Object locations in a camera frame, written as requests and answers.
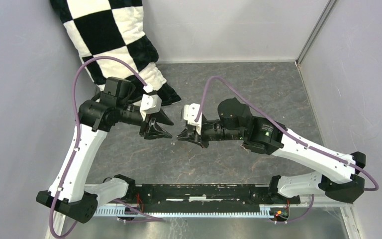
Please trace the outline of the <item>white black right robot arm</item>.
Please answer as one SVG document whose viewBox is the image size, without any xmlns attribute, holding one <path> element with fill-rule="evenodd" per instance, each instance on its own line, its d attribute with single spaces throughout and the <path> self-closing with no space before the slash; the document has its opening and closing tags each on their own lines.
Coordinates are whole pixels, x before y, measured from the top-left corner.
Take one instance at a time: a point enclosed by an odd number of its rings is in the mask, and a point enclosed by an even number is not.
<svg viewBox="0 0 382 239">
<path fill-rule="evenodd" d="M 311 142 L 281 123 L 253 116 L 250 107 L 236 98 L 218 105 L 215 120 L 207 120 L 199 108 L 199 104 L 184 106 L 186 126 L 177 136 L 179 141 L 208 148 L 211 141 L 241 140 L 242 147 L 252 153 L 289 159 L 312 170 L 297 176 L 274 176 L 267 190 L 271 202 L 314 194 L 352 203 L 364 193 L 360 169 L 366 164 L 365 154 L 339 153 Z"/>
</svg>

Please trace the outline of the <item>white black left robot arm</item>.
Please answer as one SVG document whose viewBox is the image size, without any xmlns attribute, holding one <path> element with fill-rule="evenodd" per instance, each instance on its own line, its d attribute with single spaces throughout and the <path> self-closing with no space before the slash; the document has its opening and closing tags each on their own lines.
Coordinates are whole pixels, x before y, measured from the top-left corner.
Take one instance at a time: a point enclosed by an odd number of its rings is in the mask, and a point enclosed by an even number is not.
<svg viewBox="0 0 382 239">
<path fill-rule="evenodd" d="M 117 123 L 139 126 L 139 135 L 144 139 L 172 138 L 159 126 L 174 123 L 161 109 L 162 100 L 157 93 L 143 94 L 136 106 L 128 102 L 134 91 L 135 85 L 129 80 L 110 77 L 102 92 L 80 105 L 80 124 L 75 127 L 63 167 L 49 189 L 38 192 L 36 202 L 86 223 L 100 206 L 115 199 L 130 203 L 136 198 L 135 181 L 125 176 L 86 186 L 96 153 Z"/>
</svg>

